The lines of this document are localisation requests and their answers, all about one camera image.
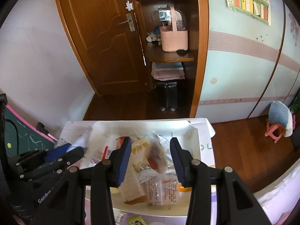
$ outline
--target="door frame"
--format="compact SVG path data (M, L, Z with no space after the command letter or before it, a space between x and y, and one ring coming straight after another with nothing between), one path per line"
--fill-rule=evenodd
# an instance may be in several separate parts
M141 3L136 0L132 0L134 6L134 13L136 15L136 21L138 24L138 32L141 38L143 51L146 50L146 40L142 38L147 37L146 23L143 14L143 8ZM195 86L193 90L193 99L190 107L189 117L194 118L196 116L197 108L200 101L200 94L203 85L204 72L206 67L206 58L209 42L209 0L198 0L198 12L199 12L199 46L197 52L196 62L196 75Z

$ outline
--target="door lock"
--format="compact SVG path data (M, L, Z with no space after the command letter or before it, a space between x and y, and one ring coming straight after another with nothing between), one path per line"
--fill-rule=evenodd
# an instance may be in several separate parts
M131 13L127 13L126 17L127 17L127 20L124 21L124 22L118 23L118 25L122 25L122 24L125 24L125 23L128 22L130 31L131 32L135 31L135 27L134 27L134 23L133 23L133 20L132 20L132 17L131 17Z

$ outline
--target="white wall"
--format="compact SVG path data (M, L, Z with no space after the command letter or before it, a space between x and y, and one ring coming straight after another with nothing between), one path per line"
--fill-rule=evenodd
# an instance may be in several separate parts
M29 123L59 137L94 95L65 34L55 0L19 0L0 29L0 92Z

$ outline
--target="black cable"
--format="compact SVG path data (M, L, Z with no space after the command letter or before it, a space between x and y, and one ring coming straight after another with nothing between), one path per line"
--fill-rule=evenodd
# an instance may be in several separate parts
M18 128L17 128L17 126L15 125L15 123L12 120L7 119L7 118L5 120L7 122L11 123L15 127L15 129L16 129L16 132L17 132L17 155L18 155L19 154L19 132L18 132Z

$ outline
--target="pink basket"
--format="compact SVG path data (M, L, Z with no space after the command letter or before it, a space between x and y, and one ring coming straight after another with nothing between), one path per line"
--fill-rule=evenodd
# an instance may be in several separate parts
M179 49L188 49L188 31L177 31L176 16L173 6L170 6L172 17L172 30L160 27L161 46L165 52L176 52Z

